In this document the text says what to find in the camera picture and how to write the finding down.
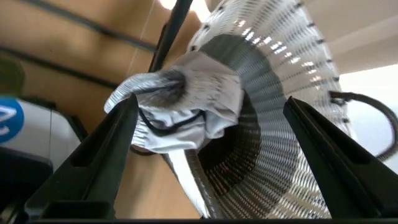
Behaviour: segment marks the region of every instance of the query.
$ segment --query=crumpled fabric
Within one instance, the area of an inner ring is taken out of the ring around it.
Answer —
[[[221,138],[225,128],[238,123],[243,100],[237,74],[201,52],[182,56],[168,70],[124,80],[106,101],[105,112],[131,93],[142,112],[131,144],[156,153],[200,149]],[[168,131],[159,134],[159,129]]]

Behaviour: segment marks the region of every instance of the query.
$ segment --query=wooden floor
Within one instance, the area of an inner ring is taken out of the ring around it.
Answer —
[[[106,27],[156,45],[170,11],[158,0],[46,0]],[[187,16],[166,63],[186,51],[200,21]],[[0,45],[120,83],[146,72],[153,56],[74,22],[17,0],[0,1]],[[24,95],[56,102],[77,115],[90,132],[104,118],[112,89],[22,61]],[[114,205],[118,218],[198,218],[173,173],[160,156],[128,157]]]

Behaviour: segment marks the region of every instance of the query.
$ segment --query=blue circle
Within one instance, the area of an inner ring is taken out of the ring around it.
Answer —
[[[24,112],[15,98],[0,97],[0,143],[15,137],[24,125]]]

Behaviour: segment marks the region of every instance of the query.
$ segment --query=green object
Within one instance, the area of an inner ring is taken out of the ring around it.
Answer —
[[[22,94],[25,73],[19,61],[0,55],[0,95],[19,96]]]

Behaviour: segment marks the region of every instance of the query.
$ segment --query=metal rod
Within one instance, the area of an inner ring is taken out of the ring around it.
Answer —
[[[159,39],[159,47],[152,59],[153,63],[151,63],[149,68],[150,72],[154,72],[162,68],[167,53],[169,52],[174,39],[188,14],[191,3],[192,0],[178,0],[177,3],[175,3],[170,19],[164,29],[164,33]]]
[[[55,13],[59,16],[63,16],[67,19],[70,19],[72,21],[78,22],[80,24],[86,25],[87,27],[94,29],[104,35],[108,35],[110,37],[114,37],[120,40],[124,40],[132,45],[135,45],[136,47],[140,47],[142,49],[145,50],[149,50],[151,52],[155,52],[156,51],[156,46],[149,44],[147,42],[143,42],[135,37],[131,37],[130,35],[126,35],[126,34],[121,34],[119,32],[116,32],[114,30],[111,30],[109,28],[105,28],[103,26],[101,26],[100,24],[93,22],[89,19],[86,19],[82,16],[79,16],[75,13],[69,12],[67,10],[61,9],[57,6],[54,6],[52,4],[49,4],[47,2],[44,2],[42,0],[20,0],[23,2],[27,2],[29,4],[32,4],[34,6],[40,7],[42,9],[45,9],[47,11],[50,11],[52,13]]]
[[[66,75],[71,75],[73,77],[80,78],[82,80],[86,80],[86,81],[89,81],[89,82],[93,82],[93,83],[96,83],[96,84],[99,84],[99,85],[102,85],[102,86],[106,86],[108,88],[115,89],[116,87],[118,87],[118,84],[116,84],[116,83],[112,83],[112,82],[109,82],[107,80],[103,80],[101,78],[96,78],[93,75],[89,75],[89,74],[86,74],[86,73],[83,73],[83,72],[79,72],[79,71],[76,71],[74,69],[62,66],[62,65],[57,65],[56,63],[49,62],[49,61],[41,59],[41,58],[37,58],[37,57],[35,57],[33,55],[29,55],[29,54],[26,54],[24,52],[19,52],[19,51],[14,50],[14,49],[3,47],[1,45],[0,45],[0,51],[3,51],[5,53],[7,53],[7,54],[16,56],[16,57],[18,57],[20,59],[23,59],[23,60],[26,60],[28,62],[33,62],[33,63],[36,63],[38,65],[41,65],[41,66],[44,66],[44,67],[47,67],[47,68],[51,68],[53,70],[65,73]]]

